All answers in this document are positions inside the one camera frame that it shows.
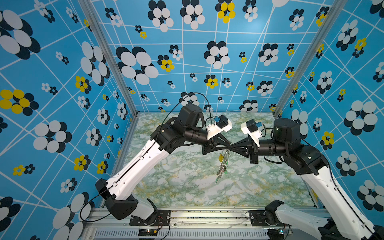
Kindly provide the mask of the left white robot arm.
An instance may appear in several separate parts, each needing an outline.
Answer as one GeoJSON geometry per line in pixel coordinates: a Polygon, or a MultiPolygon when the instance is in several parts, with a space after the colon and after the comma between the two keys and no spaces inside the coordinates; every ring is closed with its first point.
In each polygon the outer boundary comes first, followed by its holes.
{"type": "Polygon", "coordinates": [[[161,160],[179,147],[187,145],[202,146],[202,154],[217,151],[218,145],[230,146],[222,132],[232,129],[232,122],[225,116],[211,118],[209,126],[205,123],[203,110],[194,104],[182,107],[178,116],[166,117],[151,134],[141,151],[118,173],[108,180],[100,179],[96,188],[105,200],[109,213],[117,220],[129,215],[152,223],[157,217],[157,208],[150,200],[136,198],[132,192],[137,184],[161,160]]]}

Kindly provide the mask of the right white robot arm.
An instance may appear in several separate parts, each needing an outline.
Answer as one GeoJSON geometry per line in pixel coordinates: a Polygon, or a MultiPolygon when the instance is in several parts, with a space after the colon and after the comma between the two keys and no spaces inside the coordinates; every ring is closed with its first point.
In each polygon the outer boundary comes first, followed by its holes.
{"type": "Polygon", "coordinates": [[[272,138],[263,140],[261,123],[249,120],[241,125],[248,137],[232,145],[232,151],[257,164],[260,156],[279,156],[314,192],[330,218],[319,218],[275,200],[265,208],[270,226],[285,224],[318,240],[382,240],[384,228],[374,225],[356,207],[334,177],[326,157],[315,147],[302,144],[300,125],[291,119],[274,121],[272,138]]]}

